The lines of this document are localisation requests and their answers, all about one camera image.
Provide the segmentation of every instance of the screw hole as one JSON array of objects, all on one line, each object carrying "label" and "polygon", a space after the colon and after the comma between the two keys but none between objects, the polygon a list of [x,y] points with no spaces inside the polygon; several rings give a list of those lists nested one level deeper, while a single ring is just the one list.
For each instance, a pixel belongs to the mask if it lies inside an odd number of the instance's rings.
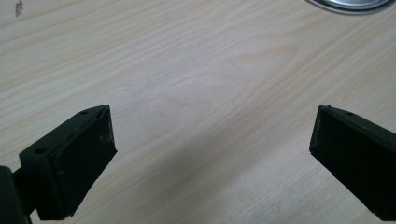
[{"label": "screw hole", "polygon": [[43,148],[43,147],[38,148],[38,149],[35,150],[35,154],[37,154],[37,155],[41,155],[41,154],[44,154],[46,152],[47,152],[47,149]]}]

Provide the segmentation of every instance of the wood grain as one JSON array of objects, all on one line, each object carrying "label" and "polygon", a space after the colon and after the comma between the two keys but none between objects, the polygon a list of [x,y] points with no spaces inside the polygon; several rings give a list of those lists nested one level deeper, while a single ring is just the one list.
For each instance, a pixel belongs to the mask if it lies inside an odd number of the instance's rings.
[{"label": "wood grain", "polygon": [[396,7],[17,3],[0,2],[0,164],[112,109],[119,153],[63,223],[381,223],[308,145],[319,105],[396,132]]}]

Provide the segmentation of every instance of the metal lid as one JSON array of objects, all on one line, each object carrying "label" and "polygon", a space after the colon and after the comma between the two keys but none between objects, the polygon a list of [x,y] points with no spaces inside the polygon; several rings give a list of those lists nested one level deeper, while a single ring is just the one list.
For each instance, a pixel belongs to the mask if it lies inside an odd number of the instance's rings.
[{"label": "metal lid", "polygon": [[389,7],[396,0],[307,0],[333,12],[349,15],[375,13]]}]

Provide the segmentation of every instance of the black plastic part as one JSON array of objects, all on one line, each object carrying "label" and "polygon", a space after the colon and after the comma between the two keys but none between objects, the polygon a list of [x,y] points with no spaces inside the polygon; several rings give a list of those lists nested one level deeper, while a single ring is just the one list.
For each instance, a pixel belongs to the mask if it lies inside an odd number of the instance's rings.
[{"label": "black plastic part", "polygon": [[29,215],[23,211],[20,195],[18,194],[11,170],[0,166],[0,223],[29,224]]},{"label": "black plastic part", "polygon": [[311,154],[382,220],[396,220],[396,134],[320,106]]},{"label": "black plastic part", "polygon": [[76,114],[26,148],[21,165],[40,219],[73,216],[116,152],[108,105]]},{"label": "black plastic part", "polygon": [[73,216],[117,153],[109,105],[77,113],[21,154],[14,174],[0,167],[0,223]]}]

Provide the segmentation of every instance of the wooden table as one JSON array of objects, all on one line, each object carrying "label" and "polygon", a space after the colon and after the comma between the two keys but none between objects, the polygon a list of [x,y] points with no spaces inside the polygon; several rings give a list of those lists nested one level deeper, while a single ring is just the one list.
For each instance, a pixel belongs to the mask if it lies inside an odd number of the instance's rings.
[{"label": "wooden table", "polygon": [[101,104],[119,151],[46,223],[381,223],[308,146],[319,105],[396,132],[396,6],[17,3],[0,2],[0,164]]}]

